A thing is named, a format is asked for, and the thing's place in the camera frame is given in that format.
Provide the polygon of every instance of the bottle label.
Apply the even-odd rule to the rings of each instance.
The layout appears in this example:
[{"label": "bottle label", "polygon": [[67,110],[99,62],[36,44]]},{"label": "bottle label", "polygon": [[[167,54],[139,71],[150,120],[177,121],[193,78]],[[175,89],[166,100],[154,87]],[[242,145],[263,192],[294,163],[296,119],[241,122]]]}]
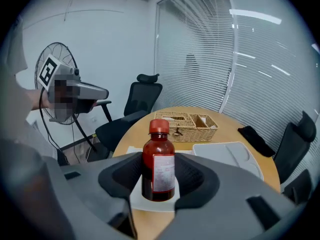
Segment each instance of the bottle label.
[{"label": "bottle label", "polygon": [[169,192],[175,187],[175,155],[154,154],[152,192]]}]

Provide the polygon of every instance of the brown glass bottle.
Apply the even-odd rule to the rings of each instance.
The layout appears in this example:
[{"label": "brown glass bottle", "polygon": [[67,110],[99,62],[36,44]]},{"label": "brown glass bottle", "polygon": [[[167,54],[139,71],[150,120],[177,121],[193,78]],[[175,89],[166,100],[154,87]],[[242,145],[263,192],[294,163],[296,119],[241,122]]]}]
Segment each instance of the brown glass bottle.
[{"label": "brown glass bottle", "polygon": [[142,195],[148,200],[162,202],[175,195],[175,147],[168,140],[167,120],[152,120],[149,133],[151,139],[142,153]]}]

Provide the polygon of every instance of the round wooden table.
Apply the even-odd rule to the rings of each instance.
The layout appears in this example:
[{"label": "round wooden table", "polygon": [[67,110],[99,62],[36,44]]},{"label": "round wooden table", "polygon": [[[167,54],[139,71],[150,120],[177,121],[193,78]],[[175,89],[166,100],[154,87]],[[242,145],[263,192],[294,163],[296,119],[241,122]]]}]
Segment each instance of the round wooden table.
[{"label": "round wooden table", "polygon": [[[264,182],[280,192],[280,180],[276,165],[271,157],[265,157],[257,152],[247,140],[238,132],[243,125],[227,115],[199,107],[169,107],[163,111],[186,112],[192,114],[207,114],[217,123],[219,129],[210,142],[173,142],[175,150],[192,150],[195,143],[225,143],[242,142],[253,154],[264,176]],[[121,156],[127,153],[128,147],[143,148],[150,139],[149,123],[154,119],[155,113],[150,113],[136,122],[122,137],[116,147],[113,156]],[[134,225],[139,240],[150,240],[156,238],[159,233],[174,218],[174,212],[154,212],[132,209]]]}]

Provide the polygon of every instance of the black and white square marker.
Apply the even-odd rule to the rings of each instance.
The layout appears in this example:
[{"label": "black and white square marker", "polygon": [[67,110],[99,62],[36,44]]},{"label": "black and white square marker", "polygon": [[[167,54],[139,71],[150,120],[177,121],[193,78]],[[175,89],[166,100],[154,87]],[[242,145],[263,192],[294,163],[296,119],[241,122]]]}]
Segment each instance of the black and white square marker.
[{"label": "black and white square marker", "polygon": [[57,64],[50,57],[48,57],[42,67],[42,71],[39,74],[39,79],[43,82],[45,87],[48,87],[50,79],[54,75],[56,68]]}]

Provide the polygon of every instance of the office chair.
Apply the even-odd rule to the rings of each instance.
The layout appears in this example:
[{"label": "office chair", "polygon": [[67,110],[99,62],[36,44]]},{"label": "office chair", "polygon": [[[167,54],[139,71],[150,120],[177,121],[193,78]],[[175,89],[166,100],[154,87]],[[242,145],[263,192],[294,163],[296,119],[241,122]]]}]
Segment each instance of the office chair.
[{"label": "office chair", "polygon": [[306,112],[298,125],[288,123],[282,137],[280,147],[275,154],[274,163],[279,174],[280,183],[284,183],[310,148],[316,137],[317,129]]},{"label": "office chair", "polygon": [[308,201],[312,190],[310,173],[305,169],[289,185],[284,188],[283,194],[287,196],[296,205]]},{"label": "office chair", "polygon": [[100,126],[95,130],[96,136],[100,140],[97,143],[96,154],[87,154],[89,156],[88,162],[108,158],[110,151],[115,151],[118,143],[129,128],[138,120],[149,114],[162,91],[162,85],[156,83],[159,74],[137,76],[138,82],[133,82],[130,87],[129,97],[124,108],[124,117],[112,120],[107,108],[107,104],[111,101],[97,102],[95,107],[101,106],[108,123]]}]

